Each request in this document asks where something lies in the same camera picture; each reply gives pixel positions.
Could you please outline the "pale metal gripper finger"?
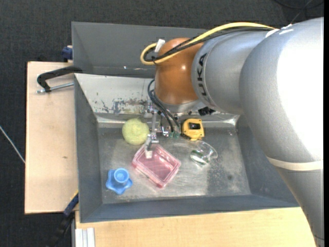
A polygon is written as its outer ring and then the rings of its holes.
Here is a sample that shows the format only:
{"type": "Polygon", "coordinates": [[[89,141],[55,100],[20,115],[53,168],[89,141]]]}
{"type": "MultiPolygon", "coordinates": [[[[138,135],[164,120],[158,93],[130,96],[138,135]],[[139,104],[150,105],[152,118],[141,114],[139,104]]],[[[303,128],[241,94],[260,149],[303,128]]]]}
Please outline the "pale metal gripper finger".
{"type": "Polygon", "coordinates": [[[159,143],[156,134],[149,134],[145,142],[145,156],[147,159],[152,158],[152,146],[159,143]]]}

